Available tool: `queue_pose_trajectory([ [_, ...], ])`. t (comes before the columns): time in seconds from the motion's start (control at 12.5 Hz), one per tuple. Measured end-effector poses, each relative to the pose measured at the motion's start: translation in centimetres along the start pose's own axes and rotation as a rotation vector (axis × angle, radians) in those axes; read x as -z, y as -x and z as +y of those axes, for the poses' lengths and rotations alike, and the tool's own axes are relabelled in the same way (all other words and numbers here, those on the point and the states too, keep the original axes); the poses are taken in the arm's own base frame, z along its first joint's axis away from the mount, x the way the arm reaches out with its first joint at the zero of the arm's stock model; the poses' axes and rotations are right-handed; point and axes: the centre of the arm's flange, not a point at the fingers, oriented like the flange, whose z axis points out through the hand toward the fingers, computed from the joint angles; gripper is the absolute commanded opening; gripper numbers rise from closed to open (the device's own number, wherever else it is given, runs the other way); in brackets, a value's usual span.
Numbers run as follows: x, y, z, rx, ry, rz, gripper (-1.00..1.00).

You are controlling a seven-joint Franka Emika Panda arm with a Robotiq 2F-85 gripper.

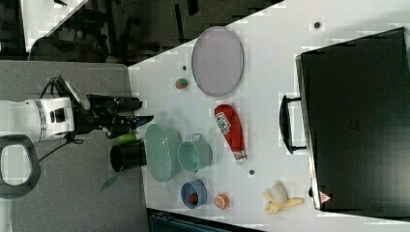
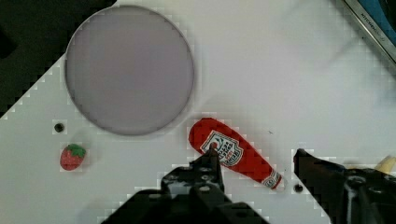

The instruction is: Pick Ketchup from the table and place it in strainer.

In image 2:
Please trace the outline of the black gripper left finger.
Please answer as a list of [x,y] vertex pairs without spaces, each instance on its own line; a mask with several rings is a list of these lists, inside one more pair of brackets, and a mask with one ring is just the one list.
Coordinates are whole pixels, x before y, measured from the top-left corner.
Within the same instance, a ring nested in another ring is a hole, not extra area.
[[209,149],[164,176],[159,189],[140,190],[102,224],[268,224],[246,203],[224,193],[219,154]]

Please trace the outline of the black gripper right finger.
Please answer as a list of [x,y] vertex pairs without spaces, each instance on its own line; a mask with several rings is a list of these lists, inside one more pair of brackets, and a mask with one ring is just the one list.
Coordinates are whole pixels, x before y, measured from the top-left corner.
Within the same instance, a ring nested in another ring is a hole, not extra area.
[[396,224],[393,175],[345,166],[314,157],[302,148],[293,157],[294,173],[332,224]]

